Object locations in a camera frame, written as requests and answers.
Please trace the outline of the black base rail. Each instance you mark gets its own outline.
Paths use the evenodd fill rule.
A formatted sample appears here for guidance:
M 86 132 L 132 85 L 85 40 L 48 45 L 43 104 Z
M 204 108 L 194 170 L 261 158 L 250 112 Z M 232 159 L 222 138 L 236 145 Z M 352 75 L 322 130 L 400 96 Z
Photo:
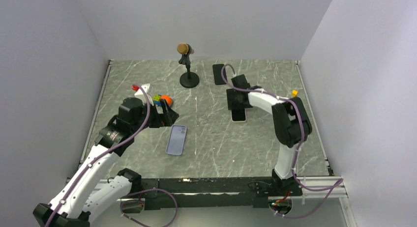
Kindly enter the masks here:
M 143 178 L 145 210 L 251 206 L 267 208 L 278 199 L 302 196 L 296 182 L 280 186 L 270 176 L 220 178 Z

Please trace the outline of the lavender phone case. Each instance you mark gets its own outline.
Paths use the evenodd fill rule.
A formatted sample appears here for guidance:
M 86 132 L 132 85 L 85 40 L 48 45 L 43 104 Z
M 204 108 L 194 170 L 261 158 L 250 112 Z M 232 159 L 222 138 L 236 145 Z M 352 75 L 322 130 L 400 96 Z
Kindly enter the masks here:
M 186 126 L 177 124 L 172 125 L 166 146 L 166 154 L 180 156 L 183 153 L 186 134 Z

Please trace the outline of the small yellow cube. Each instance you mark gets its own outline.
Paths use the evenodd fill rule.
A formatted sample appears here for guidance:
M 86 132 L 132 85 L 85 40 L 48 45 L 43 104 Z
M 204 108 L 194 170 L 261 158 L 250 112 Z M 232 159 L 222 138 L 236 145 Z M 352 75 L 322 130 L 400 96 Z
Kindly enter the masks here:
M 291 92 L 291 96 L 292 96 L 292 97 L 296 97 L 296 96 L 297 96 L 297 94 L 298 94 L 298 91 L 297 91 L 297 90 L 293 90 L 293 91 Z

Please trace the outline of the phone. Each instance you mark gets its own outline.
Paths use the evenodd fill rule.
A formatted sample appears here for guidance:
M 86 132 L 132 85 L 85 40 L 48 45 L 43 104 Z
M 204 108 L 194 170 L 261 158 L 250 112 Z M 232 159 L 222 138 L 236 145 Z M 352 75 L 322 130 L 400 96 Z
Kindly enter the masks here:
M 224 67 L 224 64 L 214 64 L 212 66 L 213 70 L 213 78 L 214 78 L 214 84 L 215 85 L 225 85 L 225 81 L 223 78 L 227 79 L 226 73 L 222 72 L 222 69 Z
M 233 109 L 231 110 L 231 121 L 240 123 L 246 122 L 246 110 L 245 109 Z

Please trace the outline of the black microphone stand with cork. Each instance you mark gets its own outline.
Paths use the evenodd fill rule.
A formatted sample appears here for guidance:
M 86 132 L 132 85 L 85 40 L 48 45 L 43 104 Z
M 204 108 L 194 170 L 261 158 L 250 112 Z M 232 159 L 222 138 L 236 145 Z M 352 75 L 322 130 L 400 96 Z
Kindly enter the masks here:
M 177 45 L 177 51 L 181 54 L 179 64 L 186 68 L 186 72 L 181 75 L 179 82 L 184 88 L 194 88 L 200 82 L 199 76 L 195 72 L 191 72 L 190 55 L 194 54 L 194 49 L 189 44 L 180 43 Z

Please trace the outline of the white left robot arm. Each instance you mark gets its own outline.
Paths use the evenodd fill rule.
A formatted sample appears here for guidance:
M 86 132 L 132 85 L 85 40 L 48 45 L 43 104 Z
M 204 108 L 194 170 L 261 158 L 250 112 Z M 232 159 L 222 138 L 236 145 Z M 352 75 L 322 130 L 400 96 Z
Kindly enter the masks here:
M 33 215 L 42 227 L 89 227 L 114 201 L 143 193 L 142 177 L 130 169 L 120 170 L 99 191 L 94 189 L 106 171 L 146 128 L 169 127 L 178 119 L 165 100 L 162 113 L 151 102 L 124 99 L 107 126 L 100 130 L 85 161 L 67 185 L 49 203 L 40 203 Z

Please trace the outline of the colourful toy car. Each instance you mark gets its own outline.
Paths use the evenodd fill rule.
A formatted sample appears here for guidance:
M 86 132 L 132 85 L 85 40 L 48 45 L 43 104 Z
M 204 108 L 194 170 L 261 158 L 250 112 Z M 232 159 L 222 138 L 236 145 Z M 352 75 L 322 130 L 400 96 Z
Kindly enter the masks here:
M 152 100 L 153 103 L 158 107 L 163 107 L 163 105 L 165 105 L 170 108 L 174 102 L 171 97 L 161 94 L 154 95 Z

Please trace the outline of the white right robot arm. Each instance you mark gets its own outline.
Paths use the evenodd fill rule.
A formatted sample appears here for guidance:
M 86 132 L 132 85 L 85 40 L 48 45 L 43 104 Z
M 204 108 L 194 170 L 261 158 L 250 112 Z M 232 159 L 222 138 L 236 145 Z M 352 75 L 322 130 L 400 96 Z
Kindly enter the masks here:
M 272 115 L 275 135 L 279 141 L 278 161 L 273 169 L 271 189 L 284 195 L 294 182 L 297 148 L 312 132 L 312 125 L 299 97 L 272 95 L 259 86 L 251 87 L 244 75 L 231 79 L 233 88 L 226 90 L 228 110 L 233 122 L 246 121 L 246 109 L 257 107 Z

